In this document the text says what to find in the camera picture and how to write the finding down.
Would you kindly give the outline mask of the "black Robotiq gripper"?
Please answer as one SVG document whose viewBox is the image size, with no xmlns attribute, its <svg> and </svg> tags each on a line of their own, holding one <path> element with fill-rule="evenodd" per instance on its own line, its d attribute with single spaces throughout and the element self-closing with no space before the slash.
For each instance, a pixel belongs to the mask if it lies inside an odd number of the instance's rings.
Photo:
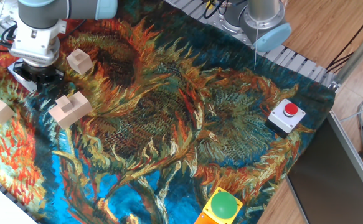
<svg viewBox="0 0 363 224">
<path fill-rule="evenodd" d="M 39 75 L 40 84 L 49 84 L 64 79 L 64 73 L 55 69 L 53 65 L 40 67 L 30 65 L 27 62 L 15 62 L 13 70 L 26 81 L 35 83 L 37 83 Z"/>
</svg>

